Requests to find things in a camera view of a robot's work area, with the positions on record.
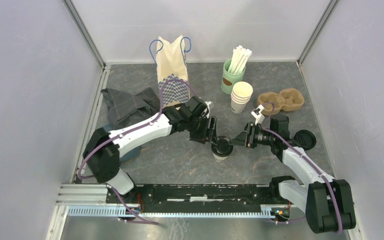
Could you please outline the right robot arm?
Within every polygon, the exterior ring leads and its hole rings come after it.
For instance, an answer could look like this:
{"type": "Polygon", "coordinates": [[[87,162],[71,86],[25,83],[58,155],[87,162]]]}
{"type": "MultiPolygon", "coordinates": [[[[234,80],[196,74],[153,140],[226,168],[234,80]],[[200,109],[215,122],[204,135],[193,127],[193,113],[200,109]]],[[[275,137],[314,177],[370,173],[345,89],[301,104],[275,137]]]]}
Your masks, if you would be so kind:
{"type": "Polygon", "coordinates": [[[273,155],[289,167],[297,179],[280,178],[269,189],[275,204],[288,200],[305,214],[310,229],[316,233],[354,229],[357,225],[350,184],[326,173],[306,154],[317,139],[309,130],[299,130],[290,137],[289,117],[282,114],[270,118],[269,128],[248,122],[244,130],[230,140],[230,145],[254,149],[269,146],[273,155]]]}

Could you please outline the black plastic cup lid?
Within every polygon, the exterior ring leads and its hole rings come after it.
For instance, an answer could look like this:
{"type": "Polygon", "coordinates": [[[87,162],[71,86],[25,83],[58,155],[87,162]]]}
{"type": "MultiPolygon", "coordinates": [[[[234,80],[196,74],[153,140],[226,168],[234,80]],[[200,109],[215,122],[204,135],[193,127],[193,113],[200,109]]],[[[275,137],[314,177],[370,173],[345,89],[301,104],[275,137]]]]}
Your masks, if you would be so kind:
{"type": "Polygon", "coordinates": [[[228,157],[233,152],[233,146],[230,145],[231,139],[227,136],[218,136],[216,143],[211,145],[212,153],[217,157],[228,157]]]}

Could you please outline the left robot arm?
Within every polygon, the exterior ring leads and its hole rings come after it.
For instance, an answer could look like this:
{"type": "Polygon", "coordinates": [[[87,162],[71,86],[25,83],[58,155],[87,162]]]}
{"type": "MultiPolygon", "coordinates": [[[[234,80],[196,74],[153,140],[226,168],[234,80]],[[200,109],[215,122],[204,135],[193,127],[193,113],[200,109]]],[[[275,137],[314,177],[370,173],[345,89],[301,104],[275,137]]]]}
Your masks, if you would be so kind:
{"type": "Polygon", "coordinates": [[[186,103],[164,107],[150,118],[123,129],[96,129],[83,152],[77,178],[108,184],[118,191],[117,196],[125,204],[133,203],[137,198],[135,183],[121,170],[120,158],[145,143],[183,131],[189,132],[191,141],[215,144],[217,119],[210,116],[213,107],[213,102],[193,96],[186,103]]]}

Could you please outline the white paper coffee cup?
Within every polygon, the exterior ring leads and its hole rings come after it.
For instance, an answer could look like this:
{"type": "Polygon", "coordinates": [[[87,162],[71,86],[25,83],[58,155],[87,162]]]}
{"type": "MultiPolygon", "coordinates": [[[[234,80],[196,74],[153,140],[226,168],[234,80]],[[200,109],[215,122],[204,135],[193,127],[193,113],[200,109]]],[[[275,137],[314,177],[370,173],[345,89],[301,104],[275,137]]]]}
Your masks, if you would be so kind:
{"type": "Polygon", "coordinates": [[[215,158],[216,161],[221,162],[226,160],[229,157],[229,155],[219,155],[219,154],[213,153],[213,157],[215,158]]]}

